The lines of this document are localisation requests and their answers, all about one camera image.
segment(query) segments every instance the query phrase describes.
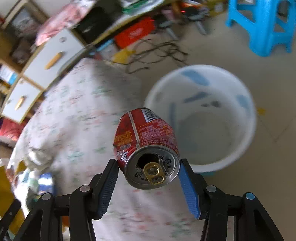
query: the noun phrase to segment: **blue plastic stool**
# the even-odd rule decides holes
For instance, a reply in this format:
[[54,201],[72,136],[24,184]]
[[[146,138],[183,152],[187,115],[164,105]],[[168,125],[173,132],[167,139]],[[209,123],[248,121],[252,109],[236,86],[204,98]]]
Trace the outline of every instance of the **blue plastic stool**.
[[[295,0],[288,0],[289,11],[287,23],[277,17],[277,8],[281,0],[256,0],[256,4],[237,4],[237,0],[229,0],[228,20],[226,25],[231,27],[236,21],[250,35],[250,49],[257,55],[266,57],[276,44],[285,44],[287,52],[291,52],[291,43],[295,30],[296,5]],[[255,22],[250,21],[238,10],[252,12]],[[274,32],[274,24],[279,24],[284,32]]]

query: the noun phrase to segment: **barcode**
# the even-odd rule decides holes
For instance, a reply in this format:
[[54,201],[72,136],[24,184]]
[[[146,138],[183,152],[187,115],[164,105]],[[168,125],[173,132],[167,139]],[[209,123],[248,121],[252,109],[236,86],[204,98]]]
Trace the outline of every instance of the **barcode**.
[[159,118],[156,114],[148,109],[142,109],[142,112],[147,123]]

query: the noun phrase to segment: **ribbed rubber pad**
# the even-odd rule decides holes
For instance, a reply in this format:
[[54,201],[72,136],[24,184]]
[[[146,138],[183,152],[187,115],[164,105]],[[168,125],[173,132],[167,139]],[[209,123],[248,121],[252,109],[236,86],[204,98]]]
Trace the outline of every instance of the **ribbed rubber pad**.
[[185,199],[187,201],[189,211],[194,215],[195,218],[198,219],[201,214],[198,206],[198,194],[193,188],[193,185],[189,179],[183,163],[181,163],[178,176],[185,195]]
[[102,188],[102,191],[99,195],[99,210],[98,214],[102,217],[103,214],[107,212],[112,193],[117,181],[118,177],[118,167],[114,168],[114,170],[109,174],[107,177],[107,180],[105,182],[105,185]]

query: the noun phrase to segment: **red box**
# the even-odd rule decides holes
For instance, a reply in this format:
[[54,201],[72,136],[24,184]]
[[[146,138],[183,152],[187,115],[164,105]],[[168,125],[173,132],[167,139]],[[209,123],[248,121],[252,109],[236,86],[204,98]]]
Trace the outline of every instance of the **red box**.
[[153,20],[150,17],[146,17],[140,22],[116,35],[115,41],[119,47],[124,49],[138,39],[143,38],[147,34],[151,33],[154,28]]

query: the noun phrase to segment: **white plastic bucket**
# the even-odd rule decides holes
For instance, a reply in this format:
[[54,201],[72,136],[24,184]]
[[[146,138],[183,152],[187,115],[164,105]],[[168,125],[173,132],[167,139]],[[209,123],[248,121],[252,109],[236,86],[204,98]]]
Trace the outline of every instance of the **white plastic bucket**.
[[180,158],[187,158],[196,173],[236,161],[256,130],[248,89],[215,66],[193,65],[167,74],[153,86],[144,106],[172,126]]

